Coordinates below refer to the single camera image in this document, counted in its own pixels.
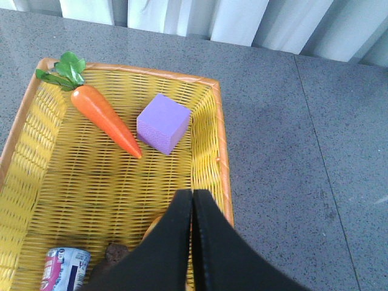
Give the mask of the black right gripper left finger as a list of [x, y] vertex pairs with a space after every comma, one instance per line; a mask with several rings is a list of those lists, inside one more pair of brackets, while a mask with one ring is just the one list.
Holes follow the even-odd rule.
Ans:
[[165, 214], [144, 240], [107, 273], [82, 290], [185, 290], [192, 191], [177, 190]]

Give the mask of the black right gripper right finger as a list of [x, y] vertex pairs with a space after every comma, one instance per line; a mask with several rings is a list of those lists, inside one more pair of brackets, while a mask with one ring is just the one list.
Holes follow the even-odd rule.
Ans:
[[196, 290], [307, 290], [238, 235], [208, 190], [193, 192], [192, 231]]

